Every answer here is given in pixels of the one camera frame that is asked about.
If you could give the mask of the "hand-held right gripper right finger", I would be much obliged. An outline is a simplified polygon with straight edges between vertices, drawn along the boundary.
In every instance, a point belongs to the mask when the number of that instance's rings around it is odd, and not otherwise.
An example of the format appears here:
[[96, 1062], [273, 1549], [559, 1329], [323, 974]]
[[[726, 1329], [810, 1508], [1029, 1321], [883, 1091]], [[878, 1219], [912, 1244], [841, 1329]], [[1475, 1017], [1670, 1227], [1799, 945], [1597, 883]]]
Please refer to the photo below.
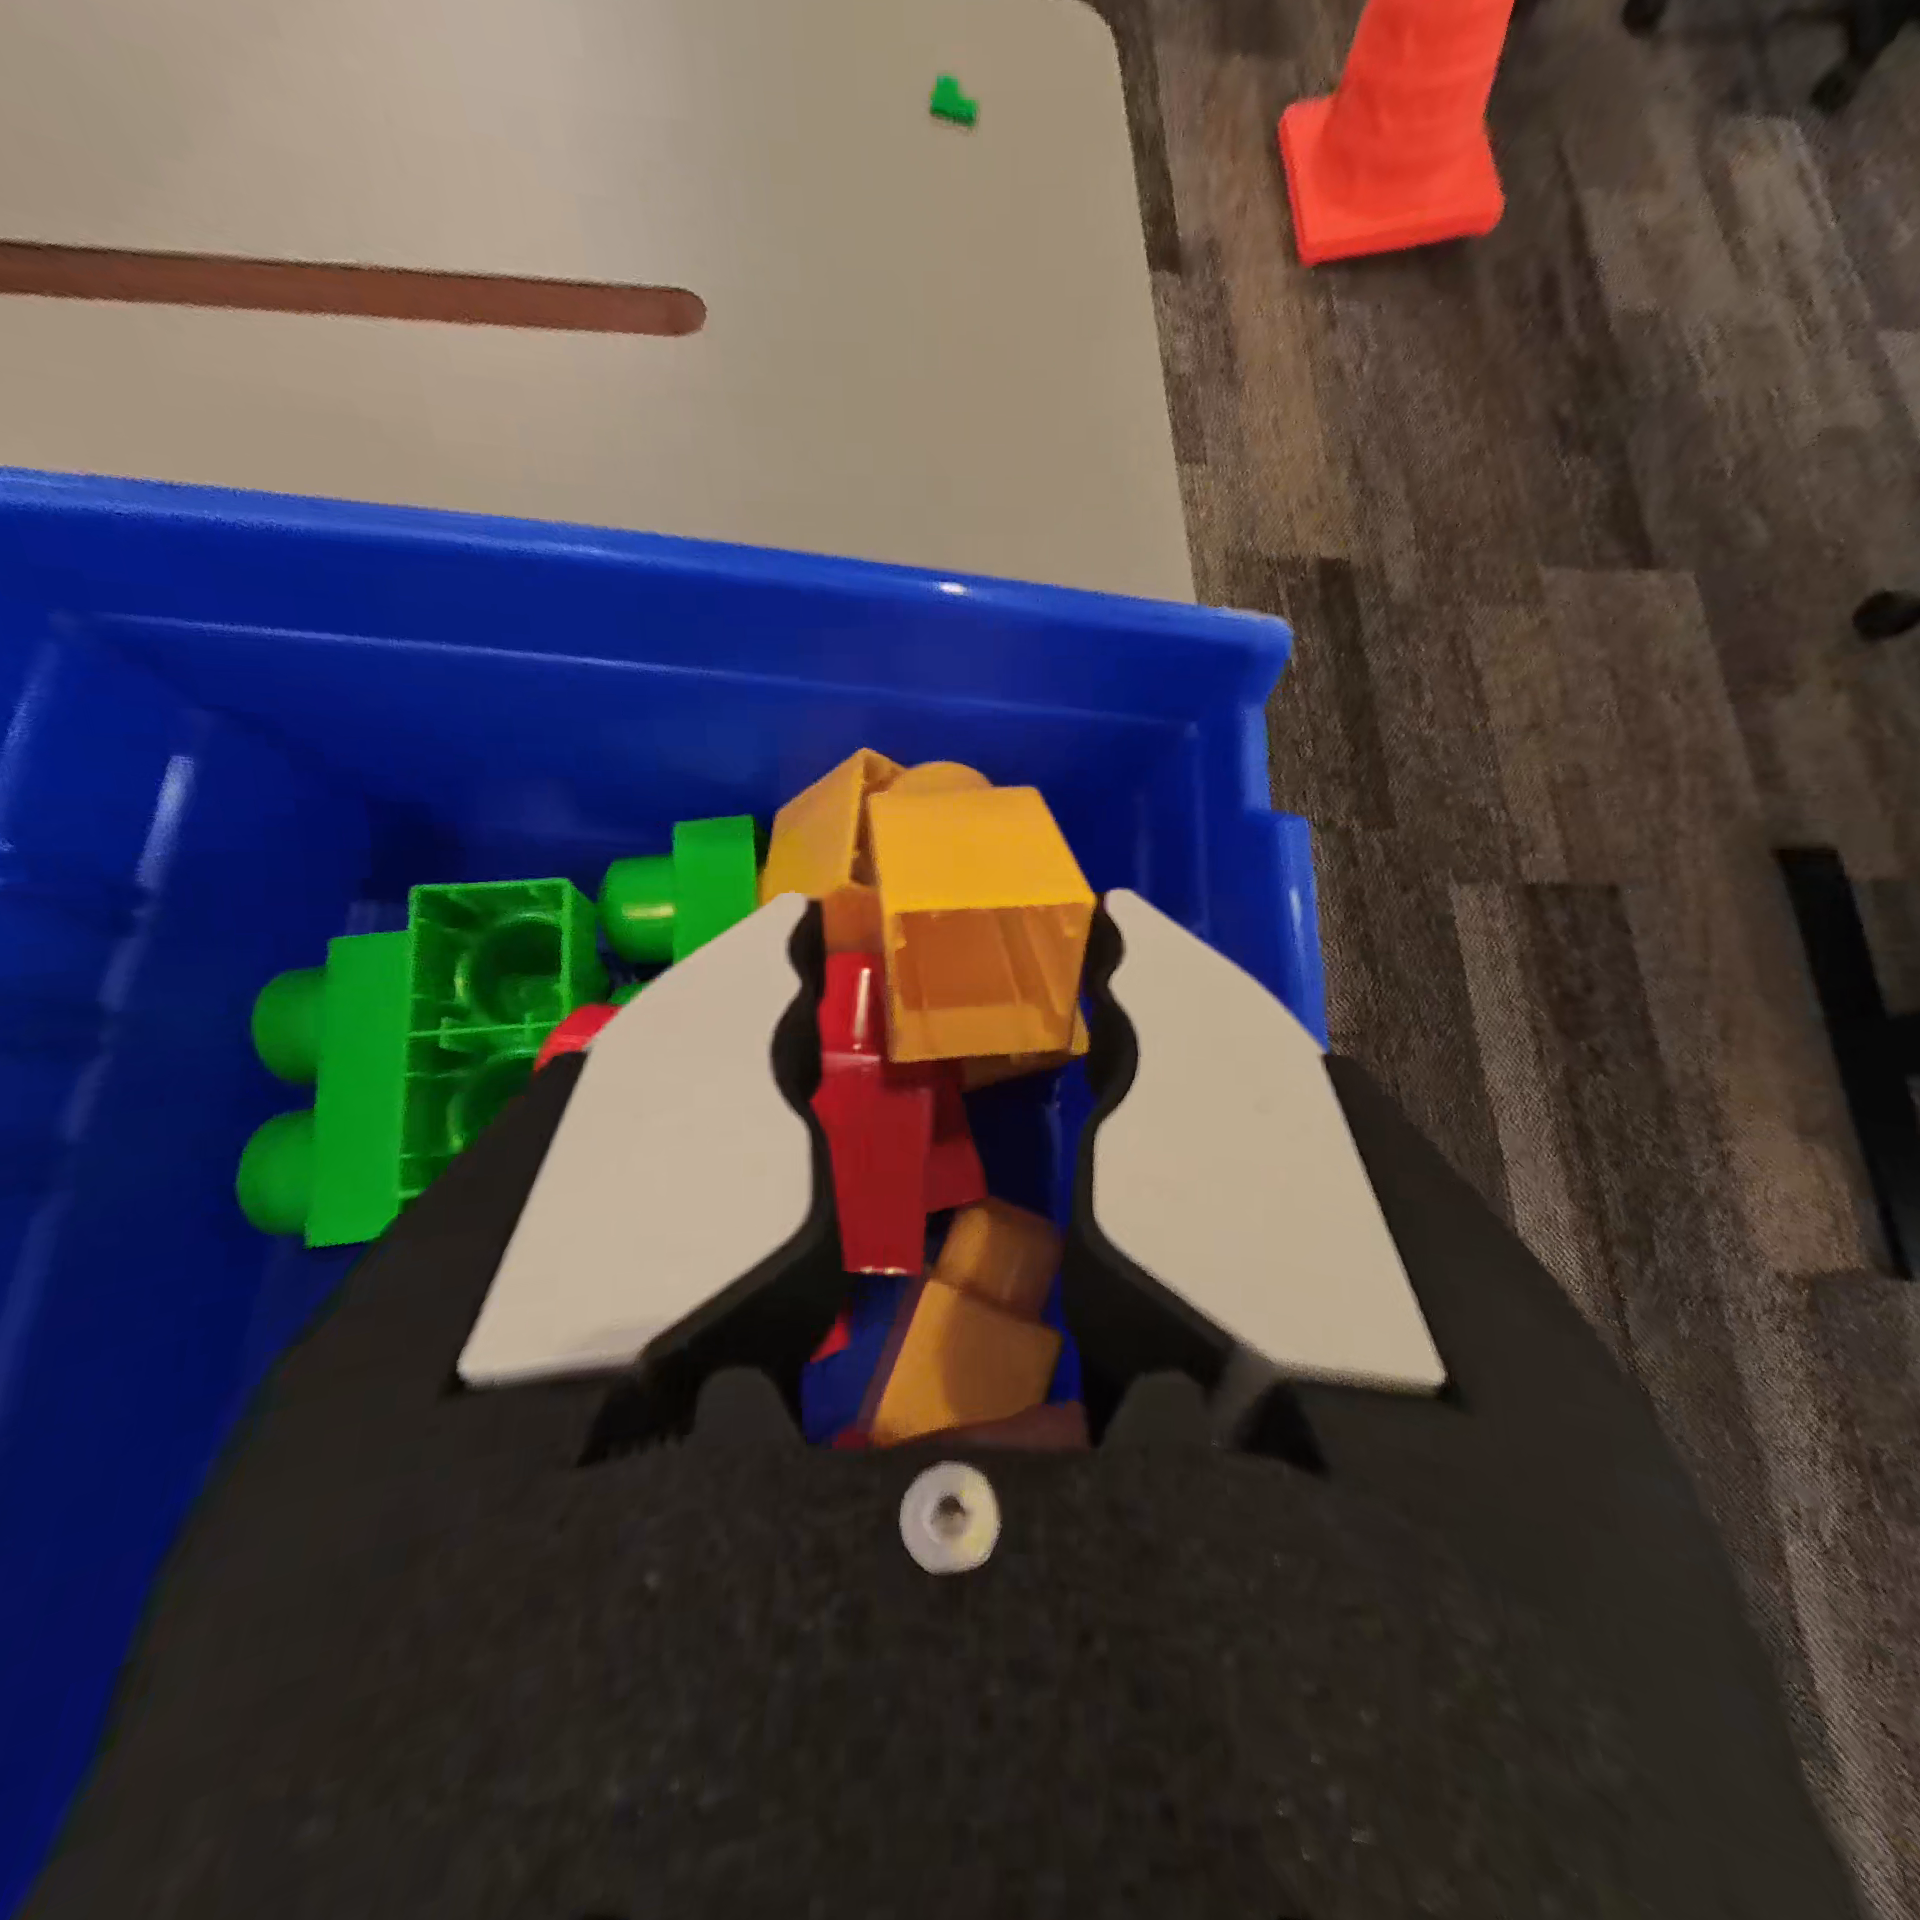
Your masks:
[[1064, 1327], [1091, 1404], [1139, 1377], [1439, 1392], [1447, 1368], [1320, 1037], [1142, 893], [1090, 945]]

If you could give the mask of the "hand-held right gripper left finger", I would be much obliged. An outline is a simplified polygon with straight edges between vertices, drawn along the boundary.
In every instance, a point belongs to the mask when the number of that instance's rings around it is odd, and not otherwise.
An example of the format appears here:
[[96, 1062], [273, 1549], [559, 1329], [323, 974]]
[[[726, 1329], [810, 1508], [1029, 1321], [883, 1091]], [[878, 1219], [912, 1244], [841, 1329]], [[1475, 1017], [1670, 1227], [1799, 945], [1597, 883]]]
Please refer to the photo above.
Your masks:
[[817, 908], [777, 893], [611, 1017], [459, 1353], [469, 1389], [801, 1370], [841, 1296], [817, 991]]

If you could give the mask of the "pile of colourful toy blocks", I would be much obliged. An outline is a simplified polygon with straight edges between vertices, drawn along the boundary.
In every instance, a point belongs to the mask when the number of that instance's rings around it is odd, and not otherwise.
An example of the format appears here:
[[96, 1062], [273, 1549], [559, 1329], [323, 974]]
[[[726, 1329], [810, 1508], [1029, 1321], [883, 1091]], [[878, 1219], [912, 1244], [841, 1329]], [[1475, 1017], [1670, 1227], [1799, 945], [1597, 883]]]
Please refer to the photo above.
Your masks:
[[566, 876], [423, 883], [404, 928], [357, 930], [252, 1003], [252, 1051], [310, 1106], [267, 1120], [232, 1198], [258, 1230], [366, 1244], [475, 1140], [536, 1070], [584, 1051], [659, 972], [777, 893], [825, 913], [812, 1116], [828, 1131], [852, 1306], [801, 1370], [807, 1440], [831, 1446], [990, 1432], [1038, 1406], [1064, 1445], [1052, 1283], [1062, 1237], [990, 1192], [966, 1097], [1090, 1051], [901, 1064], [867, 806], [883, 790], [993, 785], [957, 761], [854, 749], [775, 829], [684, 819], [665, 853], [606, 864], [597, 903]]

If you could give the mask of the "yellow toy building block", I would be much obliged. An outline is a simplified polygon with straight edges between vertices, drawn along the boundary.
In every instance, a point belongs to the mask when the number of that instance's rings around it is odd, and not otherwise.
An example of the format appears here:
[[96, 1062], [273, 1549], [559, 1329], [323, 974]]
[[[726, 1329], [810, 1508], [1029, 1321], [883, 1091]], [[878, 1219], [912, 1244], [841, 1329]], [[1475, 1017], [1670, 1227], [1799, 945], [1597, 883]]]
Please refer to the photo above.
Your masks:
[[1038, 785], [867, 806], [889, 1062], [1071, 1051], [1099, 893]]

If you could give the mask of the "blue plastic bin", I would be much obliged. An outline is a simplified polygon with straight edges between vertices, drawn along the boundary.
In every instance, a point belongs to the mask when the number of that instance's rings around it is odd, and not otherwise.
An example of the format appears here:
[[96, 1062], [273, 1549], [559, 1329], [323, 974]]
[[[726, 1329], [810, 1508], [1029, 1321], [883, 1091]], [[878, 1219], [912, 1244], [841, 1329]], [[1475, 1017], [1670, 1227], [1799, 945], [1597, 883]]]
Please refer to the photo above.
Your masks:
[[418, 883], [767, 819], [854, 747], [1038, 785], [1326, 1037], [1272, 616], [6, 466], [6, 1915], [261, 1377], [346, 1279], [232, 1206], [252, 993]]

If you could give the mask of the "black chair base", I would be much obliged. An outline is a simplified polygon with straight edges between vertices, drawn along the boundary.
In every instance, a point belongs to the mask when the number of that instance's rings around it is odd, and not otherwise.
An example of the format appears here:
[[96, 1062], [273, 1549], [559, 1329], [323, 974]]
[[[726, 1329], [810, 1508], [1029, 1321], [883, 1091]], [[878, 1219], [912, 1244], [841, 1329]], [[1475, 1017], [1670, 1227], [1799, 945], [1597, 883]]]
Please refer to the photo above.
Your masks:
[[1920, 1271], [1920, 1017], [1888, 1010], [1837, 850], [1778, 850], [1892, 1271]]

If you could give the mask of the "orange traffic cone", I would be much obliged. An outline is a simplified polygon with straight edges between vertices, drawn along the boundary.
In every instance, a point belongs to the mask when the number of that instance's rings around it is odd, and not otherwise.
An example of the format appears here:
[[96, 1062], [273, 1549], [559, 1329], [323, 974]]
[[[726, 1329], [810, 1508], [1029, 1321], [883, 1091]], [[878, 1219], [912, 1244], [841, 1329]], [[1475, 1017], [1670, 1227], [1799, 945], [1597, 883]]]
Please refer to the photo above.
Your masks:
[[1486, 240], [1505, 200], [1487, 143], [1510, 0], [1367, 0], [1341, 83], [1279, 123], [1301, 267]]

